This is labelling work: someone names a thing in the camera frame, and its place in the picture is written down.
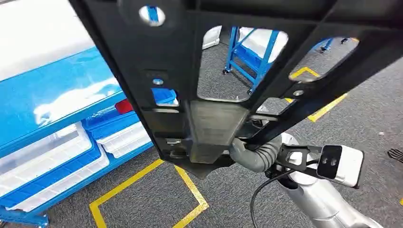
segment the caster wheel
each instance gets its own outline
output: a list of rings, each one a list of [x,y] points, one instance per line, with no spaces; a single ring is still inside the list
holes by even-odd
[[[327,49],[325,49],[324,47],[321,47],[320,50],[319,50],[319,53],[323,54],[325,51],[327,51]]]
[[[341,44],[344,44],[347,40],[348,40],[348,39],[344,38],[344,39],[341,40],[340,43],[341,43]]]

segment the white plastic drawer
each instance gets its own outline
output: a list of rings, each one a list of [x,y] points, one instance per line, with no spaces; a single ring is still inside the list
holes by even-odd
[[[20,209],[29,212],[108,166],[109,160],[105,151],[100,145],[98,145],[98,147],[101,152],[101,157],[10,209]]]
[[[72,124],[0,159],[0,196],[89,150],[81,126]]]
[[[141,122],[137,122],[96,142],[100,143],[106,152],[113,154],[115,158],[119,158],[150,141],[151,139]]]

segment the blue plastic bin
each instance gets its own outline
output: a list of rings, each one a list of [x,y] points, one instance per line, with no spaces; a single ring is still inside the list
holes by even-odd
[[[176,93],[169,89],[152,89],[155,102],[173,104]],[[104,109],[81,121],[84,129],[91,133],[96,140],[108,137],[139,121],[136,112],[120,114],[114,106]]]
[[[90,140],[92,143],[91,149],[0,197],[0,205],[12,208],[101,157],[101,152],[95,140],[91,137]]]

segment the blue cart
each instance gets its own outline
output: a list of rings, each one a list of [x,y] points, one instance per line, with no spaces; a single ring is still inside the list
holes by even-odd
[[[232,67],[237,69],[244,77],[246,77],[249,81],[253,83],[252,87],[247,91],[250,95],[259,85],[267,71],[270,69],[272,61],[269,62],[270,55],[272,54],[274,45],[279,35],[279,31],[272,31],[271,35],[267,41],[267,47],[264,52],[263,58],[257,55],[251,49],[245,47],[242,43],[250,37],[250,35],[255,32],[257,29],[253,28],[242,40],[239,41],[240,38],[240,27],[232,27],[231,34],[230,34],[230,43],[227,55],[227,61],[225,64],[225,68],[223,69],[222,73],[227,75],[231,70]],[[322,40],[317,45],[313,47],[315,49],[318,46],[322,46],[320,52],[323,53],[324,51],[330,48],[331,42],[333,41],[332,38]],[[240,67],[235,61],[235,57],[241,60],[246,66],[248,66],[251,70],[256,73],[256,76],[251,76],[248,72],[246,72],[242,67]]]

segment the yellow rectangle marking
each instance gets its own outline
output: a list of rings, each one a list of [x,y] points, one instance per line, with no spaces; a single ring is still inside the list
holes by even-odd
[[[114,189],[110,190],[105,195],[101,196],[100,198],[96,199],[92,203],[90,203],[89,208],[91,210],[92,216],[94,217],[95,224],[98,228],[106,228],[106,223],[104,218],[102,217],[101,211],[99,210],[99,205],[105,203],[108,199],[115,196],[125,188],[129,187],[131,184],[142,178],[147,173],[151,172],[153,169],[157,168],[161,165],[164,161],[161,159],[157,159],[140,172],[136,173],[133,177],[127,179],[123,183],[116,186]],[[195,217],[197,217],[200,213],[206,210],[209,207],[209,204],[206,202],[202,194],[197,189],[196,185],[194,185],[193,181],[190,179],[188,174],[185,170],[181,169],[180,167],[175,166],[175,169],[178,171],[180,177],[185,182],[186,186],[192,192],[193,196],[196,198],[199,205],[193,209],[189,214],[187,214],[184,218],[182,218],[178,223],[176,223],[173,227],[174,228],[183,228],[188,225]]]

